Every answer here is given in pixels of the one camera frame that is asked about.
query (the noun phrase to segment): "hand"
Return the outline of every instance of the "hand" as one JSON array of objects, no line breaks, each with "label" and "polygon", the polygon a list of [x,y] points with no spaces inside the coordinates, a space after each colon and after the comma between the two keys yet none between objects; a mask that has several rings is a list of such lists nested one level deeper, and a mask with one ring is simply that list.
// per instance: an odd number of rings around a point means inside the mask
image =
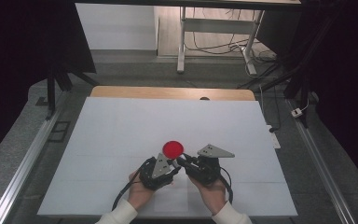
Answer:
[{"label": "hand", "polygon": [[201,198],[206,207],[215,216],[226,204],[226,187],[217,179],[209,186],[203,186],[199,181],[190,177],[191,182],[199,189]]},{"label": "hand", "polygon": [[[136,172],[133,172],[129,176],[129,180],[133,178]],[[130,194],[128,202],[138,211],[143,205],[150,201],[155,191],[145,188],[139,179],[139,175],[135,177],[130,187]]]}]

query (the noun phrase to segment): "white table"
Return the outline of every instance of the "white table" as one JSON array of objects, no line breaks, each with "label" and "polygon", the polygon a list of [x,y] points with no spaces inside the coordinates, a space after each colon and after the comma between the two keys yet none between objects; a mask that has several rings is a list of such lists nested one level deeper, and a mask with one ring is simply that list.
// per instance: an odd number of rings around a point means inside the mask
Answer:
[{"label": "white table", "polygon": [[[258,102],[103,97],[89,97],[84,104],[38,215],[109,212],[128,175],[171,140],[181,142],[189,155],[209,143],[235,153],[220,163],[231,175],[238,211],[250,217],[296,216]],[[209,216],[184,169],[139,213]]]}]

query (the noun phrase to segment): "red ball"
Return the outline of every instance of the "red ball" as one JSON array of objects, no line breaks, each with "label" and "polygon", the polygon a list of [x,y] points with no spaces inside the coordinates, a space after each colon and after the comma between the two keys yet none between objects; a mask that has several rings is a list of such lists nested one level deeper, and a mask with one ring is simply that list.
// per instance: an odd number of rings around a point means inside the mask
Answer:
[{"label": "red ball", "polygon": [[182,144],[176,141],[167,142],[164,147],[162,148],[162,153],[171,160],[178,158],[182,155],[184,148]]}]

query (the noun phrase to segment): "white sleeve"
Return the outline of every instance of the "white sleeve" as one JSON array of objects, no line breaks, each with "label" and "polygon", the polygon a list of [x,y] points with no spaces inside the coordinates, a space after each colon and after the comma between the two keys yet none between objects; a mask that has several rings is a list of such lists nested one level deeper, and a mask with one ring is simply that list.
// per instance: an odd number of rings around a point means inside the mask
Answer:
[{"label": "white sleeve", "polygon": [[212,219],[217,224],[252,224],[246,214],[238,213],[229,202]]},{"label": "white sleeve", "polygon": [[115,210],[104,214],[96,224],[129,224],[137,215],[135,208],[122,199]]}]

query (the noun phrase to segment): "white wall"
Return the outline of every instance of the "white wall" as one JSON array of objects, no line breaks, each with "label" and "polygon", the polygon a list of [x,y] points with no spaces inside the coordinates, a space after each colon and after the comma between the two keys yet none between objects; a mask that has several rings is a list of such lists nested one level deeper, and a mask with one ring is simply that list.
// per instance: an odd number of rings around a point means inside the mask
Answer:
[{"label": "white wall", "polygon": [[76,4],[90,49],[157,49],[155,7]]}]

